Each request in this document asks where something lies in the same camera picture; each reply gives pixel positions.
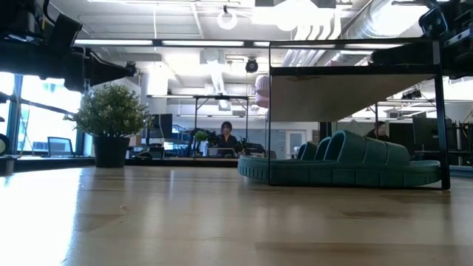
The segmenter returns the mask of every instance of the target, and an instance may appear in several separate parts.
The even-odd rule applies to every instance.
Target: black metal frame
[[[248,107],[249,107],[249,103],[250,103],[250,98],[248,96],[241,96],[241,95],[195,95],[193,96],[193,98],[195,99],[195,113],[194,113],[194,129],[197,128],[197,111],[199,110],[199,108],[205,104],[202,103],[200,106],[199,106],[199,99],[214,99],[214,100],[230,100],[230,99],[240,99],[240,100],[246,100],[246,129],[245,129],[245,139],[248,141]]]
[[[433,61],[425,65],[395,66],[313,66],[313,67],[272,67],[271,49],[304,49],[304,50],[363,50],[360,44],[411,44],[419,42],[432,43]],[[272,41],[269,45],[269,133],[268,146],[271,142],[271,84],[274,75],[388,75],[388,74],[432,74],[435,78],[435,102],[438,118],[438,138],[440,144],[441,189],[450,189],[450,172],[447,154],[445,103],[443,98],[443,73],[441,62],[442,44],[436,40],[423,38],[380,38],[361,40],[321,40],[321,41]],[[268,185],[270,180],[270,158],[268,157]]]
[[[36,103],[29,100],[21,98],[21,88],[23,86],[23,75],[15,75],[15,83],[13,88],[13,94],[9,97],[10,100],[10,112],[8,115],[8,125],[7,125],[7,136],[10,139],[10,149],[8,154],[18,154],[18,131],[20,127],[20,114],[18,113],[19,104],[27,104],[29,106],[34,106],[42,109],[46,109],[53,112],[58,112],[64,115],[71,115],[72,113],[60,109],[54,106],[48,106],[42,103]],[[84,133],[77,130],[75,138],[75,151],[74,155],[83,155],[84,153]],[[31,151],[23,151],[25,155],[33,154]],[[34,154],[37,155],[46,155],[47,151],[34,151]]]

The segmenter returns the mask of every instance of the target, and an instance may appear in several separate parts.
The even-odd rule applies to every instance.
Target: teal slide sandal
[[[438,161],[410,162],[409,152],[398,144],[339,131],[320,142],[312,160],[307,158],[313,152],[304,158],[308,146],[300,160],[271,160],[271,185],[410,188],[440,180]],[[268,159],[243,156],[238,171],[268,180]]]

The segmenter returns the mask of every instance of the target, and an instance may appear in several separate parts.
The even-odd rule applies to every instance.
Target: woman
[[[375,128],[368,132],[365,137],[371,137],[376,140],[389,141],[389,137],[386,135],[387,124],[383,121],[375,123]]]
[[[225,155],[234,156],[234,150],[230,149],[235,149],[235,147],[237,146],[236,144],[238,143],[237,138],[230,134],[231,130],[232,126],[230,122],[225,121],[222,123],[222,126],[220,127],[220,135],[217,138],[217,147],[227,148],[218,151],[218,154],[222,155],[223,157]]]

